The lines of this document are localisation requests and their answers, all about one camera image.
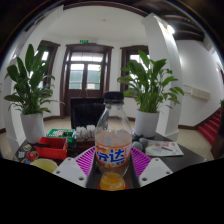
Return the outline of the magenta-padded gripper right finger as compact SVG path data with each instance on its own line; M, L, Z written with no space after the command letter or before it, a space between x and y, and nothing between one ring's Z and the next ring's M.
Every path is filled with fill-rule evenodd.
M171 169L160 158L150 158L136 148L131 151L134 172L140 187L172 174Z

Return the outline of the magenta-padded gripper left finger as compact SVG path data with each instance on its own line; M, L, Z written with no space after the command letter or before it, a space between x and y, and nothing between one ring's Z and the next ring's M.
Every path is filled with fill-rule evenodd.
M75 158L67 157L56 168L54 174L78 186L86 187L92 170L94 156L95 148L91 147Z

